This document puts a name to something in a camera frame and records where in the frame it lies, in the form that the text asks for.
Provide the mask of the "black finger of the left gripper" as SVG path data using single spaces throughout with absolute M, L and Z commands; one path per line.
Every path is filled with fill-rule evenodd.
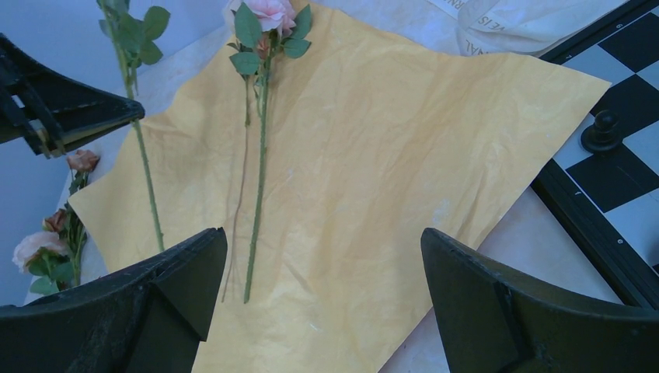
M 1 142 L 56 158 L 143 118 L 133 99 L 61 75 L 1 37 Z

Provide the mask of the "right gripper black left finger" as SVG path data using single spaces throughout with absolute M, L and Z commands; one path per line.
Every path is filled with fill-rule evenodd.
M 3 372 L 189 372 L 228 243 L 208 228 L 87 284 L 1 309 Z

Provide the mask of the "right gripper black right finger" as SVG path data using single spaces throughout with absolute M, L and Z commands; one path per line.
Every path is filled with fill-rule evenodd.
M 453 372 L 656 372 L 658 313 L 581 295 L 435 228 L 420 239 Z

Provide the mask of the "pink brown rose stem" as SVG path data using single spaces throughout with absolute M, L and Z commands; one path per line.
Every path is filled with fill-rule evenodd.
M 82 251 L 87 240 L 83 223 L 66 202 L 42 221 L 40 231 L 26 236 L 15 247 L 12 261 L 20 272 L 37 278 L 30 292 L 52 295 L 80 285 Z

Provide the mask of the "orange yellow wrapping paper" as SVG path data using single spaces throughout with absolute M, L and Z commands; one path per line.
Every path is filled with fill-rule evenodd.
M 312 17 L 265 131 L 226 46 L 142 121 L 164 243 L 235 246 L 195 372 L 379 371 L 431 309 L 423 230 L 477 247 L 609 86 Z

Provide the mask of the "pink cream rose stem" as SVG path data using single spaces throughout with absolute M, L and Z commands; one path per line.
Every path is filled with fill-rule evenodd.
M 144 22 L 129 13 L 128 1 L 98 1 L 97 5 L 103 14 L 99 26 L 113 44 L 127 98 L 135 99 L 138 94 L 137 70 L 144 61 L 141 50 L 148 40 Z M 163 233 L 140 120 L 132 120 L 131 126 L 136 134 L 141 153 L 157 246 L 159 251 L 163 252 L 165 250 Z

